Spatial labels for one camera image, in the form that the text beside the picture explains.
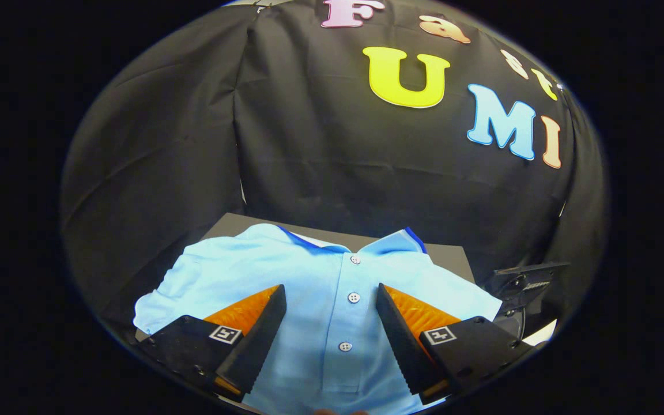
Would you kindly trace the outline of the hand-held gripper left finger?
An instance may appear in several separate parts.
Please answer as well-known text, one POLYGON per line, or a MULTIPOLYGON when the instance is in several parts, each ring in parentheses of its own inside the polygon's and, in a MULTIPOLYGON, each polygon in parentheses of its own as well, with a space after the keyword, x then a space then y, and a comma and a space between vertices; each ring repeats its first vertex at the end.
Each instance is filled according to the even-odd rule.
POLYGON ((279 284, 203 319, 182 315, 136 346, 190 386, 241 402, 260 375, 285 313, 285 287, 279 284))

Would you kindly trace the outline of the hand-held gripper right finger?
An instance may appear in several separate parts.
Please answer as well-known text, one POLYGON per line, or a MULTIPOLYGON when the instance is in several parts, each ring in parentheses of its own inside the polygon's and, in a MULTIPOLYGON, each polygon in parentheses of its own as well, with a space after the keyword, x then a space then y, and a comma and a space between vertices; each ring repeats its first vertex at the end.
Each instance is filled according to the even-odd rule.
POLYGON ((376 310, 411 394, 466 396, 531 357, 534 347, 482 316, 459 319, 380 284, 376 310))

